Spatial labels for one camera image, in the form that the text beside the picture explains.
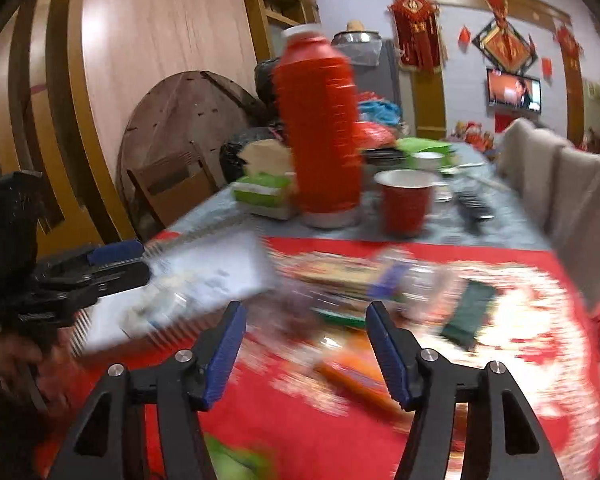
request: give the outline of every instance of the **red plastic bag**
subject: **red plastic bag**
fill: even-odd
[[[375,92],[369,90],[358,94],[358,101],[381,101],[382,98]]]
[[[373,150],[395,146],[395,136],[391,128],[370,121],[358,121],[354,128],[356,146],[360,150]]]

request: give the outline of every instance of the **hand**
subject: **hand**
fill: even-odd
[[[0,385],[13,397],[23,400],[30,397],[32,384],[27,381],[27,367],[38,368],[36,385],[46,399],[49,415],[61,415],[66,407],[64,392],[75,379],[77,367],[63,346],[53,346],[43,356],[40,348],[31,340],[0,328]]]

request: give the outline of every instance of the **blue plastic bag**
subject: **blue plastic bag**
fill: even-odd
[[[394,128],[400,124],[400,107],[386,99],[360,101],[358,113],[361,121],[372,121]]]

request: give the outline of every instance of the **red lantern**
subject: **red lantern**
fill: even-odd
[[[542,75],[545,79],[549,79],[554,74],[554,68],[551,65],[551,59],[548,57],[542,58]]]

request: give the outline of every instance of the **table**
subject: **table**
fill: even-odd
[[[460,162],[480,160],[471,147],[457,148]],[[477,170],[493,178],[489,166]],[[186,232],[234,214],[236,205],[228,193],[224,190],[194,209],[170,232]],[[516,197],[490,190],[488,200],[500,221],[481,236],[464,232],[460,219],[451,215],[445,224],[429,221],[416,243],[387,241],[371,215],[359,226],[335,231],[312,230],[297,219],[255,221],[271,249],[281,254],[369,256],[391,243],[417,259],[461,262],[455,264],[461,272],[478,273],[503,287],[506,301],[498,306],[484,348],[475,356],[454,352],[450,343],[435,335],[416,336],[421,345],[456,362],[474,366],[492,359],[505,362],[534,407],[565,478],[595,478],[600,461],[600,368],[594,331],[579,294],[540,233],[525,219]],[[132,368],[147,366],[177,349],[163,348],[123,362]],[[86,397],[105,366],[88,371],[75,401]],[[275,464],[280,480],[393,478],[405,434],[351,394],[306,370],[302,358],[282,358],[247,338],[223,399],[201,415],[203,429],[228,446],[261,451]],[[155,410],[147,410],[146,424],[150,466],[160,474]],[[457,457],[452,458],[447,477],[459,477]]]
[[[485,158],[470,145],[457,143],[454,145],[458,164],[485,163]],[[471,168],[471,173],[493,180],[499,180],[490,164]],[[533,226],[525,216],[518,197],[513,192],[491,189],[483,186],[481,193],[496,213],[494,221],[484,224],[482,233],[469,234],[464,229],[458,212],[452,208],[449,218],[443,221],[427,221],[423,232],[415,241],[426,244],[501,247],[507,249],[526,249],[546,251],[549,244],[542,233]],[[284,238],[322,238],[335,240],[388,241],[381,229],[378,216],[374,213],[374,194],[363,195],[363,219],[360,224],[337,230],[318,230],[304,225],[299,217],[289,221],[277,221],[254,216],[254,222],[265,236]],[[192,209],[180,220],[169,227],[170,232],[184,233],[204,224],[213,224],[223,218],[235,215],[238,205],[231,189],[224,188],[206,202]]]

